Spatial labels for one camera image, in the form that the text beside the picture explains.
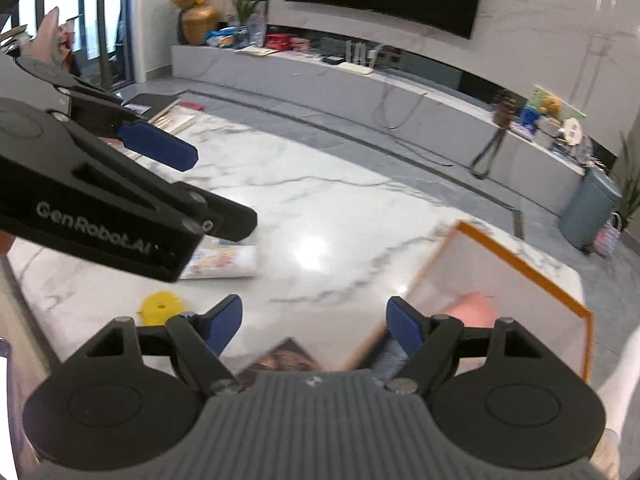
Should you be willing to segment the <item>dark book on table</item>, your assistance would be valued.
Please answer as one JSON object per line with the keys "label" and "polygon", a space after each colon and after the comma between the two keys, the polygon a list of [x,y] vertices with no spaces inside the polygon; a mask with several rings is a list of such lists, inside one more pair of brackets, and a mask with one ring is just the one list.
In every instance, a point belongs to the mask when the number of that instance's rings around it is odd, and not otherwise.
{"label": "dark book on table", "polygon": [[179,102],[176,94],[139,93],[124,103],[124,107],[142,117],[147,122],[154,122],[169,112]]}

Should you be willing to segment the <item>white printed packet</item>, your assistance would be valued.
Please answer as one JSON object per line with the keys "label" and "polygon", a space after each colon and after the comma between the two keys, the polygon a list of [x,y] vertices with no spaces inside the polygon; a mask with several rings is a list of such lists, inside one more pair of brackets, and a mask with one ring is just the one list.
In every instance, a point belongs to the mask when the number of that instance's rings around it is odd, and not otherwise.
{"label": "white printed packet", "polygon": [[213,278],[251,278],[257,271],[257,249],[252,245],[232,244],[206,238],[198,245],[183,269],[182,280]]}

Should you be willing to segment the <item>yellow tape measure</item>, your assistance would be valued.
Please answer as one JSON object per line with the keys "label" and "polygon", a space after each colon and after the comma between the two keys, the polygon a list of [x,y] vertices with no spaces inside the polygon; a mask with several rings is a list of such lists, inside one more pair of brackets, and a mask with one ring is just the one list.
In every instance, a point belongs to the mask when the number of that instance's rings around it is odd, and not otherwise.
{"label": "yellow tape measure", "polygon": [[142,300],[138,315],[143,326],[162,326],[170,318],[186,312],[186,304],[174,292],[154,292]]}

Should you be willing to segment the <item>orange rimmed storage box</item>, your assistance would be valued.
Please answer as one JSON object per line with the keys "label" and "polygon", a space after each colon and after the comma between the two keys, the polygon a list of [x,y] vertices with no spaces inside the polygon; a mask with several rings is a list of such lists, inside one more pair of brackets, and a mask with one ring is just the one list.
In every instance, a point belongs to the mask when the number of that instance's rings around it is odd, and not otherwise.
{"label": "orange rimmed storage box", "polygon": [[473,220],[439,223],[372,269],[342,307],[323,359],[332,370],[356,367],[384,332],[387,299],[401,296],[425,315],[467,302],[472,326],[515,318],[582,379],[591,374],[594,321],[577,272],[506,232]]}

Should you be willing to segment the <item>gold vase with flowers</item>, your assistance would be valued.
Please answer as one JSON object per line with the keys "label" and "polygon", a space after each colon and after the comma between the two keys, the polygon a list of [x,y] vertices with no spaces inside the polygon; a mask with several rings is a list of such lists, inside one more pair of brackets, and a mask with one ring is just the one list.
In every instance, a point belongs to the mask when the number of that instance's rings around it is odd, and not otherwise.
{"label": "gold vase with flowers", "polygon": [[180,44],[204,46],[206,35],[220,21],[219,11],[210,0],[169,0],[179,11],[178,38]]}

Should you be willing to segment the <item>red boxes on bench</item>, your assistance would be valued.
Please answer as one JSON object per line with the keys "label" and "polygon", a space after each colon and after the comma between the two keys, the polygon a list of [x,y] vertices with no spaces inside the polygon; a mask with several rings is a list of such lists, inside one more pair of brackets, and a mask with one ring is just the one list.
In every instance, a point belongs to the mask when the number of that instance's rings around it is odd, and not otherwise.
{"label": "red boxes on bench", "polygon": [[310,40],[290,34],[268,34],[264,47],[278,52],[294,51],[307,53],[310,50]]}

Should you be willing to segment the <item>person leg white sock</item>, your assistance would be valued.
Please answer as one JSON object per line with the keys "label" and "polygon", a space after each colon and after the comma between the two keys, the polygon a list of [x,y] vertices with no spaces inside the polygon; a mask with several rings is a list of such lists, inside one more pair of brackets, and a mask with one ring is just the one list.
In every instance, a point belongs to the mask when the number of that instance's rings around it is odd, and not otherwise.
{"label": "person leg white sock", "polygon": [[605,408],[605,430],[591,457],[605,479],[620,478],[620,440],[629,405],[639,383],[639,327],[629,335],[614,372],[598,389]]}

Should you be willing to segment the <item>pastel woven basket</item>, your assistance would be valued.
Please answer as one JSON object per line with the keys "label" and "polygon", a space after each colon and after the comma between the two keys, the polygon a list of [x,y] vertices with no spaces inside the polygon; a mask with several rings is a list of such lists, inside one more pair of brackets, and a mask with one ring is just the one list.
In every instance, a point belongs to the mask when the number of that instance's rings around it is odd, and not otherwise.
{"label": "pastel woven basket", "polygon": [[599,256],[608,258],[613,255],[622,227],[622,218],[617,212],[613,212],[593,241],[593,249]]}

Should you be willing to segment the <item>white wifi router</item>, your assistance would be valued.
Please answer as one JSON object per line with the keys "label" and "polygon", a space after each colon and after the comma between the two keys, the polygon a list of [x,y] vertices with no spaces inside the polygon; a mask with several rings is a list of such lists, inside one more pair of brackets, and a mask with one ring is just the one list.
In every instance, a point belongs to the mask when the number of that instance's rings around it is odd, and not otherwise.
{"label": "white wifi router", "polygon": [[345,59],[340,64],[337,64],[337,68],[343,72],[370,75],[374,71],[378,54],[382,49],[382,44],[369,48],[363,41],[347,40],[345,44]]}

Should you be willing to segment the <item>grey blue trash bin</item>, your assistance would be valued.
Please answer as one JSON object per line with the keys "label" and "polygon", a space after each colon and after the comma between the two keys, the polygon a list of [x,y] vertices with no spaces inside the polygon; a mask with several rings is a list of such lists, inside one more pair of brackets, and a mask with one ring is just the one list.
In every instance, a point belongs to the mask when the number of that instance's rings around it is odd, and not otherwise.
{"label": "grey blue trash bin", "polygon": [[561,234],[575,248],[588,250],[621,199],[620,188],[603,170],[589,169],[559,218]]}

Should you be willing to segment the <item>grey marble TV bench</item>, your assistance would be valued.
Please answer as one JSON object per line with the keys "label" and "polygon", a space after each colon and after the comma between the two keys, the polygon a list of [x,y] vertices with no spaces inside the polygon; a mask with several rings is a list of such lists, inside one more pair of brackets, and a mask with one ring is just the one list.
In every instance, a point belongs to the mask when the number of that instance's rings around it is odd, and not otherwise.
{"label": "grey marble TV bench", "polygon": [[[469,166],[496,128],[491,112],[450,94],[380,70],[343,72],[295,52],[257,56],[175,46],[171,68],[177,78],[256,93],[389,133],[461,166]],[[582,184],[579,167],[513,133],[489,177],[555,214]]]}

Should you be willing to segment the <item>yellow plush toy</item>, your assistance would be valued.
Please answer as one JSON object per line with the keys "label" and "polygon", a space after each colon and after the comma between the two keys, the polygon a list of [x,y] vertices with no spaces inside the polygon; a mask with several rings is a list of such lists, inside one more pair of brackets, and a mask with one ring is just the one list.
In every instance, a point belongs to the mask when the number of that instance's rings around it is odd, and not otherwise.
{"label": "yellow plush toy", "polygon": [[558,118],[562,112],[562,101],[554,94],[545,93],[538,106],[539,113],[549,117]]}

